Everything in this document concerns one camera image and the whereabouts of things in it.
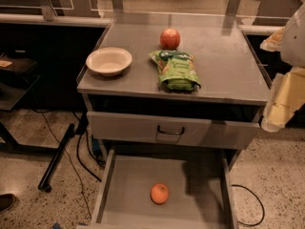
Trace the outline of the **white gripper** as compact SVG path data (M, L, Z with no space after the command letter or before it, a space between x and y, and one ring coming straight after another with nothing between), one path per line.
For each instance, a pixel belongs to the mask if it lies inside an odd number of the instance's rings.
M281 59L293 66L288 73L275 76L263 112L261 128L274 133L283 129L305 104L305 4L289 19L285 28L265 39L260 49L280 52Z

